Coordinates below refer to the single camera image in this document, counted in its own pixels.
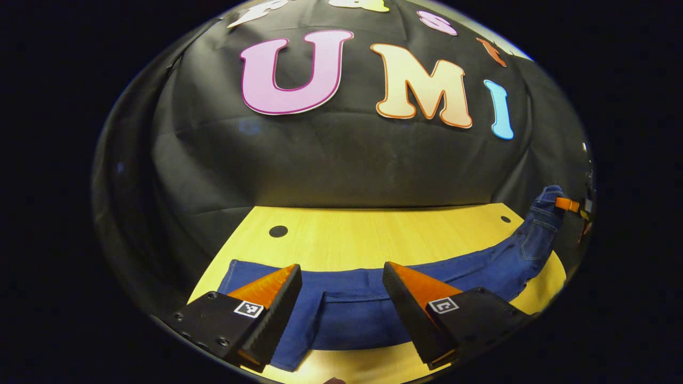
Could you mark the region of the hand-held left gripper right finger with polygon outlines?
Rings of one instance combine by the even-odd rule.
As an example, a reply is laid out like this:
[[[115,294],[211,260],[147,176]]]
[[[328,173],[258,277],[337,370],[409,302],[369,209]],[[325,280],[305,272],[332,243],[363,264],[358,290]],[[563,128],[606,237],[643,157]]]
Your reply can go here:
[[[430,370],[466,364],[536,318],[485,287],[459,290],[390,261],[384,264],[382,282]]]

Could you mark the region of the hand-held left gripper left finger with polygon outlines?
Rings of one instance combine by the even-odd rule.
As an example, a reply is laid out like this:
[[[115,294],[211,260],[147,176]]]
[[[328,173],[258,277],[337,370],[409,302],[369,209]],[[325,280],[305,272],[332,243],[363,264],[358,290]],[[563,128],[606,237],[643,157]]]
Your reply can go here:
[[[159,321],[219,360],[263,372],[288,325],[303,278],[293,264],[222,294],[206,292]]]

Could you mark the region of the blue jeans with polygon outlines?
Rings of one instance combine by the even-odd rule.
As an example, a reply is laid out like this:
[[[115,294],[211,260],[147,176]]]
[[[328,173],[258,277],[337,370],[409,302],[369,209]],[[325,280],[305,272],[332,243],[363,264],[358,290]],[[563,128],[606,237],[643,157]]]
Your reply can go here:
[[[382,282],[386,261],[460,290],[484,287],[534,314],[566,273],[553,251],[564,211],[544,187],[525,218],[502,203],[393,209],[254,207],[203,273],[229,293],[298,263],[303,288],[271,365],[295,372],[313,350],[365,350],[410,340]]]

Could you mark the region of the black backdrop cloth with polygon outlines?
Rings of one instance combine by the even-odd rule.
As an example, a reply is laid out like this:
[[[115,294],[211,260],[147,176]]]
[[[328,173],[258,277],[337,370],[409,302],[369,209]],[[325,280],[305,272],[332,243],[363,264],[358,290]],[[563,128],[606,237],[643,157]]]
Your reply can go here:
[[[509,235],[544,187],[588,197],[578,114],[505,37],[436,0],[264,0],[166,47],[93,161],[93,220],[144,311],[234,259],[322,271],[427,264]]]

